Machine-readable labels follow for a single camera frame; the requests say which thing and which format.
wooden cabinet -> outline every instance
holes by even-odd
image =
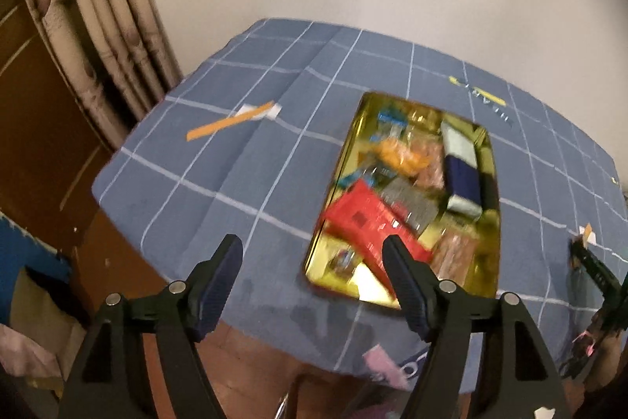
[[[70,254],[111,156],[52,61],[24,0],[0,0],[0,210]]]

pink cloth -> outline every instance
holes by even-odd
[[[373,373],[382,374],[392,387],[402,391],[410,390],[410,384],[403,370],[394,363],[381,346],[373,346],[363,355],[363,358],[368,368]]]
[[[61,369],[53,353],[3,324],[0,324],[0,364],[13,376],[61,378]]]
[[[376,404],[363,410],[355,412],[350,419],[388,419],[391,416],[393,407],[390,404]]]

white paper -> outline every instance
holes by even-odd
[[[555,408],[552,408],[550,410],[542,406],[541,408],[537,408],[535,410],[535,419],[552,419],[555,413],[556,413]]]
[[[579,227],[578,227],[578,231],[579,231],[579,233],[580,233],[581,235],[585,234],[585,229],[584,229],[582,226],[579,226]],[[596,239],[595,239],[595,231],[591,231],[591,233],[589,234],[589,237],[588,237],[587,242],[588,242],[588,243],[594,243],[594,244],[596,244],[596,245],[597,245],[597,241],[596,241]]]
[[[257,106],[244,103],[243,106],[241,106],[241,108],[238,110],[238,112],[235,113],[235,115],[237,116],[239,114],[244,114],[245,112],[248,112],[253,109],[257,109]],[[251,119],[260,120],[263,117],[267,117],[269,120],[274,121],[274,119],[277,118],[277,115],[279,114],[280,111],[281,111],[281,106],[278,103],[275,103],[270,109],[266,110],[262,114],[253,116],[253,118]]]

clear plastic bag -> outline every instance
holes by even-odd
[[[362,261],[355,251],[347,245],[340,249],[329,261],[329,268],[344,279],[353,277],[357,266]]]
[[[362,178],[366,184],[373,187],[381,187],[385,183],[388,183],[395,177],[397,173],[388,169],[384,164],[375,158],[373,155],[366,156],[359,167],[350,174],[347,174],[338,180],[338,186],[343,189],[348,189],[356,181]]]
[[[446,228],[432,249],[429,266],[440,280],[449,279],[464,286],[478,243],[478,239],[466,233]]]
[[[372,141],[382,141],[392,137],[398,139],[407,127],[407,119],[403,112],[395,108],[383,109],[378,113],[378,131],[371,137]]]
[[[419,130],[409,130],[407,141],[412,152],[424,156],[427,166],[420,169],[414,177],[417,187],[429,191],[445,189],[444,146],[442,141]]]

blue fabric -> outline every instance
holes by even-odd
[[[42,244],[0,215],[0,324],[9,325],[13,289],[23,267],[67,283],[71,268]]]
[[[470,85],[504,99],[512,125],[449,81],[464,81],[465,70]],[[402,363],[425,344],[398,313],[319,294],[303,276],[343,140],[370,89],[444,108],[489,131],[502,215],[498,286],[522,294],[558,360],[601,304],[590,280],[569,281],[566,244],[577,225],[596,221],[605,262],[620,280],[628,270],[626,210],[610,180],[614,163],[541,101],[456,57],[350,27],[260,20],[137,125],[93,194],[169,279],[186,278],[226,233],[240,236],[246,253],[223,313],[229,325],[327,370],[365,374],[362,354],[375,344]],[[271,100],[282,106],[275,121],[185,141],[189,128],[242,103]],[[474,353],[469,367],[477,363]]]
[[[453,155],[445,156],[445,187],[450,196],[468,199],[478,206],[482,204],[477,169]]]

